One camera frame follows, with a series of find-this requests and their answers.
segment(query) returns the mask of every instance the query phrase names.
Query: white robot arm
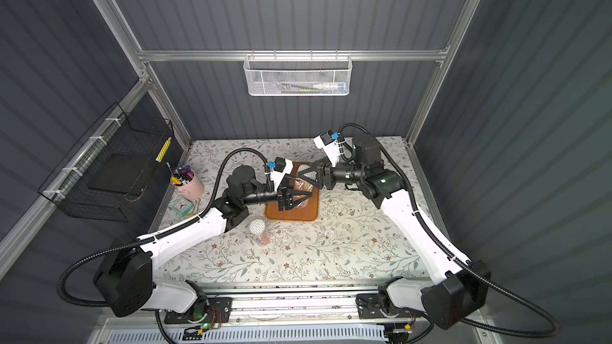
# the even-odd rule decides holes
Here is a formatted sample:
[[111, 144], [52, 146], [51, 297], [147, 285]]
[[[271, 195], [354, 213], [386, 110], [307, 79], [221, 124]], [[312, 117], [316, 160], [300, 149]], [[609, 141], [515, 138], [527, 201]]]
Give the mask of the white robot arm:
[[[330, 133], [322, 135], [329, 135], [327, 140], [331, 140]], [[337, 134], [334, 136], [334, 142], [342, 139]], [[321, 140], [321, 136], [317, 136], [315, 143]], [[484, 305], [486, 286], [474, 281], [469, 273], [454, 262], [458, 258], [463, 263], [470, 263], [470, 259], [440, 232], [416, 203], [413, 209], [404, 180], [397, 172], [384, 168], [381, 157], [384, 148], [376, 137], [371, 134], [360, 135], [353, 138], [352, 145], [353, 157], [350, 161], [343, 159], [345, 162], [337, 162], [337, 150], [329, 152], [324, 149], [327, 157], [313, 162], [297, 176], [319, 189], [331, 189], [336, 183], [344, 183], [349, 189], [348, 185], [355, 184], [357, 188], [350, 190], [359, 190], [370, 199], [400, 228], [417, 251], [431, 280], [393, 279], [381, 289], [384, 295], [379, 295], [379, 298], [385, 299], [385, 302], [381, 302], [381, 309], [386, 308], [389, 315], [394, 315], [391, 308], [425, 311], [437, 325], [446, 329]], [[416, 217], [417, 212], [446, 252], [425, 231]], [[470, 265], [482, 276], [490, 277], [488, 268], [482, 262]]]
[[[206, 311], [206, 295], [193, 282], [177, 282], [153, 276], [173, 256], [213, 236], [238, 226], [249, 215], [249, 204], [278, 202], [279, 210], [290, 210], [312, 196], [289, 185], [290, 160], [277, 157], [267, 164], [270, 190], [258, 182], [250, 166], [240, 166], [227, 178], [228, 188], [210, 208], [155, 233], [143, 234], [140, 247], [105, 256], [94, 284], [118, 317], [138, 309], [164, 309], [184, 313], [186, 320]], [[112, 247], [130, 242], [118, 238]]]

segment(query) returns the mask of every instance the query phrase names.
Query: table surface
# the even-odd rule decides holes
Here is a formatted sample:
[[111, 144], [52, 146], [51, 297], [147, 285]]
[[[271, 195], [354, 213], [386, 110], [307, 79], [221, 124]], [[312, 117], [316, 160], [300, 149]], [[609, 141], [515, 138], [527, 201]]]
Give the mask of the table surface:
[[[419, 205], [428, 210], [401, 137], [379, 137], [408, 176]], [[206, 207], [218, 167], [239, 147], [261, 151], [273, 161], [277, 156], [312, 162], [324, 153], [311, 139], [201, 140], [195, 141], [187, 164], [204, 184], [196, 210]], [[264, 182], [261, 159], [241, 153], [232, 157], [222, 175], [218, 194], [227, 187], [227, 176], [239, 165], [251, 165]], [[385, 160], [385, 167], [391, 167]], [[178, 198], [172, 196], [172, 204]], [[203, 241], [165, 263], [156, 274], [167, 279], [211, 282], [270, 282], [286, 280], [380, 279], [395, 276], [428, 277], [416, 251], [399, 228], [360, 192], [321, 190], [319, 217], [313, 222], [267, 220], [270, 243], [259, 247], [249, 232], [249, 222], [265, 218], [264, 205], [249, 206], [249, 217], [228, 233]], [[160, 228], [182, 218], [169, 207]]]

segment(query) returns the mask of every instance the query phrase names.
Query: jar lid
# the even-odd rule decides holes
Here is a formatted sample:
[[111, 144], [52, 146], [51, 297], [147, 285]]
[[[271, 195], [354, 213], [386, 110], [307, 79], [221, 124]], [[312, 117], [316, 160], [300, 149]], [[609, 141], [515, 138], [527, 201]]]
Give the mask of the jar lid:
[[254, 235], [259, 235], [266, 230], [266, 222], [263, 219], [255, 219], [249, 223], [249, 230]]

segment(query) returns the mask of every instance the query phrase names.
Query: corrugated gray wall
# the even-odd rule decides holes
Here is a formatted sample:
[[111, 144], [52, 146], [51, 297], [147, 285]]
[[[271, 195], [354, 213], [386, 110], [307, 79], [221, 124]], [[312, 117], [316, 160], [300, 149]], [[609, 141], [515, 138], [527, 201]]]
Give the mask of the corrugated gray wall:
[[144, 49], [437, 49], [463, 0], [117, 0]]
[[[0, 0], [0, 19], [1, 239], [49, 172], [138, 77], [91, 0]], [[151, 109], [146, 96], [136, 111]], [[146, 232], [165, 186], [167, 179], [146, 195], [150, 218], [127, 224], [56, 211], [0, 281], [0, 341], [83, 343], [99, 310], [61, 301], [59, 274], [118, 234]], [[71, 292], [100, 299], [96, 266], [74, 273]]]
[[416, 144], [451, 238], [560, 320], [548, 342], [609, 342], [610, 50], [612, 0], [484, 0]]
[[0, 19], [4, 236], [81, 134], [138, 77], [91, 0], [0, 0]]
[[[116, 0], [143, 49], [439, 49], [464, 0]], [[153, 63], [193, 139], [406, 135], [434, 64], [355, 63], [348, 97], [251, 97], [240, 63]]]
[[313, 137], [356, 122], [377, 135], [406, 135], [436, 63], [354, 63], [351, 94], [254, 97], [242, 63], [152, 63], [195, 140]]

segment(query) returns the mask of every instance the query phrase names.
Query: wooden tray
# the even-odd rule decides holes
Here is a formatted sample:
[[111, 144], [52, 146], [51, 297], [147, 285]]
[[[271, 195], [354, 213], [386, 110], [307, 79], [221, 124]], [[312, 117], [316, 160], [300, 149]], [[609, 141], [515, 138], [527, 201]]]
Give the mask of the wooden tray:
[[[297, 168], [300, 165], [308, 165], [309, 162], [294, 162], [292, 175], [297, 175]], [[268, 203], [266, 205], [266, 218], [273, 220], [297, 220], [300, 222], [312, 222], [319, 216], [319, 189], [312, 187], [312, 197], [308, 199], [306, 207], [298, 209], [295, 208], [289, 211], [279, 211], [279, 204], [277, 202]]]

